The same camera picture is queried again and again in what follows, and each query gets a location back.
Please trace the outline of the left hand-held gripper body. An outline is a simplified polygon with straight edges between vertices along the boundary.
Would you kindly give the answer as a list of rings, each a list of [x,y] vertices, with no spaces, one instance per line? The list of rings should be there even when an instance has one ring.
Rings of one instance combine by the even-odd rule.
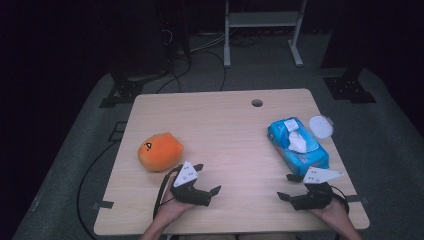
[[[196,189],[194,184],[199,177],[190,161],[185,161],[170,188],[171,193],[177,201],[199,206],[208,206],[212,196],[210,192]]]

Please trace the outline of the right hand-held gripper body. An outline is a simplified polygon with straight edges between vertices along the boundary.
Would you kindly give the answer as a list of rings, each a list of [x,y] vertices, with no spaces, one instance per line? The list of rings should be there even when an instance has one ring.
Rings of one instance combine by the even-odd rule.
[[[291,196],[290,203],[295,210],[323,209],[330,204],[333,198],[343,198],[333,192],[330,180],[344,175],[341,171],[310,167],[301,183],[307,189],[307,193],[299,196]]]

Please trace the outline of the blue wet wipes pack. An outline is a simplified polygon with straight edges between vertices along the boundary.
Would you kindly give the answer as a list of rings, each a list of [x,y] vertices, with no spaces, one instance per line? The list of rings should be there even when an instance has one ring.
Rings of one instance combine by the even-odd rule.
[[[292,131],[297,131],[306,140],[305,153],[288,149],[289,133]],[[310,167],[329,168],[329,154],[298,118],[291,117],[271,123],[267,129],[267,137],[294,174],[305,175]]]

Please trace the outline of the white wet wipe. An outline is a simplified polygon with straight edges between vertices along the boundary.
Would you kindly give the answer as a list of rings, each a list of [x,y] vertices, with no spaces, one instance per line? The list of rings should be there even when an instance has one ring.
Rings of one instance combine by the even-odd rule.
[[[292,131],[289,133],[288,149],[298,153],[305,153],[307,150],[306,140],[297,131]]]

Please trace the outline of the orange plush toy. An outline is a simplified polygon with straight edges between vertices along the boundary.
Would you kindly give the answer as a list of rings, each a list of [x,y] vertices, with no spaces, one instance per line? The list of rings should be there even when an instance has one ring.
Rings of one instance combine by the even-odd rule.
[[[184,146],[170,133],[149,137],[138,149],[140,164],[148,171],[160,172],[174,166],[181,158]]]

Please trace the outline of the person's left hand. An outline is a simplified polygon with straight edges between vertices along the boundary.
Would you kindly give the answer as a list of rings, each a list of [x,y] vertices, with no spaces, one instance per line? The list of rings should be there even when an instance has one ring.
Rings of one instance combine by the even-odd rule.
[[[165,229],[185,212],[194,208],[193,204],[177,201],[171,193],[173,177],[168,180],[165,193],[162,197],[157,215],[154,218],[154,223],[160,228]]]

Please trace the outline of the person's right hand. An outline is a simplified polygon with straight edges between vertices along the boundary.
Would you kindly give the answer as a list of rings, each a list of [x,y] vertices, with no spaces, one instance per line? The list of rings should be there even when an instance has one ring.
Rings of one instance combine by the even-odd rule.
[[[332,199],[323,209],[312,209],[311,213],[336,232],[341,232],[349,221],[344,205],[337,199]]]

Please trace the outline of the white round lid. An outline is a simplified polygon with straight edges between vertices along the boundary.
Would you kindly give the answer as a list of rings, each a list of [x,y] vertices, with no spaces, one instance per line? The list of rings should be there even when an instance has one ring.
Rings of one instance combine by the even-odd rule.
[[[313,116],[309,120],[309,128],[312,133],[320,139],[329,138],[334,133],[332,121],[323,115]]]

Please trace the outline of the black stand with flat base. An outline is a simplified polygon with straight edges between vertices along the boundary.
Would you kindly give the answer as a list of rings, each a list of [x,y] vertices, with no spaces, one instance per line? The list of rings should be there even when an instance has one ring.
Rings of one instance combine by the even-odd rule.
[[[132,103],[146,83],[169,69],[157,0],[101,0],[99,14],[111,44],[109,72],[114,92],[102,106]]]
[[[322,68],[345,68],[341,76],[325,77],[324,82],[335,100],[375,103],[372,94],[359,82],[365,63],[366,40],[356,0],[342,0]]]

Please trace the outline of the white metal stand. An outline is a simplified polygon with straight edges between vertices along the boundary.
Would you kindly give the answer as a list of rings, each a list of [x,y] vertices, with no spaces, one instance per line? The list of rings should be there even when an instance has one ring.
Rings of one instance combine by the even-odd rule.
[[[224,46],[223,65],[231,66],[230,30],[235,28],[262,28],[262,27],[293,27],[294,33],[288,40],[288,46],[296,67],[304,65],[297,48],[305,9],[308,0],[302,0],[298,11],[279,12],[244,12],[232,13],[229,8],[229,0],[225,1],[224,20]]]

